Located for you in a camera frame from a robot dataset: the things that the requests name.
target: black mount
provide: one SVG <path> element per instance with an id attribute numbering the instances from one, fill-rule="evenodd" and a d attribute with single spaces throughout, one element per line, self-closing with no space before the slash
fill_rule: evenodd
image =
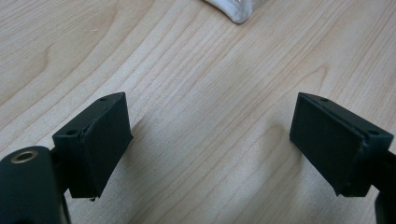
<path id="1" fill-rule="evenodd" d="M 64 193 L 102 195 L 132 141 L 125 93 L 102 97 L 52 136 L 55 148 L 26 147 L 0 162 L 0 223 L 70 223 Z"/>
<path id="2" fill-rule="evenodd" d="M 320 96 L 299 93 L 290 140 L 337 195 L 364 197 L 374 185 L 377 223 L 396 223 L 393 135 Z"/>

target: black plastic part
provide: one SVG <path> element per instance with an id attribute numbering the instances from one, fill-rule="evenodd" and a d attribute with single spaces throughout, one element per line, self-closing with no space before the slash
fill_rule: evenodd
<path id="1" fill-rule="evenodd" d="M 379 193 L 375 200 L 375 216 L 377 224 L 396 223 L 396 202 L 384 193 Z"/>
<path id="2" fill-rule="evenodd" d="M 50 151 L 27 147 L 0 162 L 0 223 L 69 223 Z"/>
<path id="3" fill-rule="evenodd" d="M 367 165 L 388 152 L 392 139 L 392 134 L 328 99 L 298 95 L 290 140 L 337 195 L 367 194 L 371 186 Z"/>
<path id="4" fill-rule="evenodd" d="M 52 166 L 55 172 L 58 190 L 61 193 L 65 193 L 69 189 L 69 176 L 67 166 L 61 163 L 56 148 L 50 151 L 50 156 L 52 159 Z"/>
<path id="5" fill-rule="evenodd" d="M 95 101 L 55 135 L 59 159 L 72 197 L 100 197 L 122 154 L 133 139 L 125 93 Z"/>
<path id="6" fill-rule="evenodd" d="M 396 202 L 396 155 L 387 152 L 384 156 L 370 162 L 366 170 L 370 182 L 384 196 Z"/>

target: black plastic bracket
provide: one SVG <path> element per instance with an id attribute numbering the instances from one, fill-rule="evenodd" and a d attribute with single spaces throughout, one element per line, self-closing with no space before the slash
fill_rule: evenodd
<path id="1" fill-rule="evenodd" d="M 329 99 L 298 95 L 290 141 L 337 195 L 364 197 L 375 185 L 386 197 L 396 199 L 396 160 L 389 152 L 392 139 L 392 134 Z"/>
<path id="2" fill-rule="evenodd" d="M 132 141 L 124 92 L 102 97 L 52 136 L 0 162 L 0 223 L 70 223 L 64 192 L 100 197 Z"/>

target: black plastic block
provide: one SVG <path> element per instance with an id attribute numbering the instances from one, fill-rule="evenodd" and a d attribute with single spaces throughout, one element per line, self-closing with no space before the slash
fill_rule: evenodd
<path id="1" fill-rule="evenodd" d="M 365 166 L 388 151 L 392 138 L 392 134 L 328 99 L 298 95 L 290 140 L 337 195 L 367 194 L 371 183 Z"/>
<path id="2" fill-rule="evenodd" d="M 74 198 L 100 197 L 133 139 L 125 93 L 95 101 L 52 136 Z"/>

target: wooden table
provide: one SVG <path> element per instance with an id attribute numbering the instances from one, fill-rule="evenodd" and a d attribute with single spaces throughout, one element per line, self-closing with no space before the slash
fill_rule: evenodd
<path id="1" fill-rule="evenodd" d="M 127 93 L 135 137 L 74 223 L 375 223 L 289 141 L 299 91 L 396 133 L 396 1 L 0 2 L 0 158 Z"/>

